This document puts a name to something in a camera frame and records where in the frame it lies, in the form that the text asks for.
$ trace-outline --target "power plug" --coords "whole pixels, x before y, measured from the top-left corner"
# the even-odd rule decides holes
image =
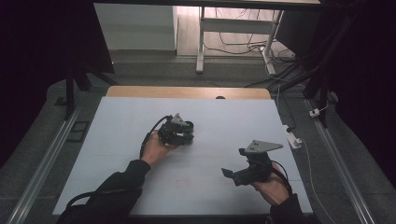
[[[291,131],[288,132],[288,130],[289,130],[288,125],[283,125],[283,129],[285,130],[285,135],[286,135],[286,138],[288,138],[291,148],[293,148],[293,149],[300,148],[301,143],[302,143],[301,139],[296,138]]]
[[[319,116],[319,114],[320,114],[320,112],[317,108],[309,111],[309,116],[311,116],[311,118],[317,117],[317,116]]]

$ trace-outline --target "black long-sleeved shirt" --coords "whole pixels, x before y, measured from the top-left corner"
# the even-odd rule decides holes
[[[150,166],[141,160],[131,161],[125,172],[111,175],[97,189],[135,189],[128,193],[91,196],[86,204],[73,205],[60,216],[57,224],[122,224],[142,194],[141,187]],[[297,194],[291,195],[279,206],[271,207],[271,217],[275,224],[319,224],[314,216],[306,217],[301,211]]]

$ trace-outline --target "hand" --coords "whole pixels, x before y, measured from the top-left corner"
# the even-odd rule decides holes
[[[146,143],[142,161],[145,161],[149,166],[152,166],[158,161],[161,161],[168,152],[176,148],[177,146],[164,145],[160,140],[160,136],[158,136],[158,132],[154,131]]]
[[[276,163],[272,163],[273,167],[279,171]],[[274,173],[271,173],[266,182],[254,182],[251,184],[271,205],[280,205],[289,198],[288,190],[286,189],[283,180]]]

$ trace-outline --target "white tabletop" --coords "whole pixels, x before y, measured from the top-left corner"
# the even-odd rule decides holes
[[[274,101],[104,97],[53,214],[61,214],[78,194],[96,190],[114,172],[123,172],[138,158],[152,126],[176,113],[194,123],[193,144],[172,151],[148,172],[131,214],[269,214],[270,206],[260,193],[251,186],[236,187],[221,172],[248,167],[238,148],[252,140],[284,146],[269,156],[287,170],[303,212],[312,213]]]

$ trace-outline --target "white power strip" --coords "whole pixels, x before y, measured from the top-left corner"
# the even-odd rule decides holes
[[[285,135],[288,138],[291,148],[293,148],[293,149],[300,148],[301,143],[302,143],[301,139],[296,138],[292,132],[288,133],[288,131],[287,131],[288,128],[289,128],[288,125],[283,125],[283,129],[285,130]]]

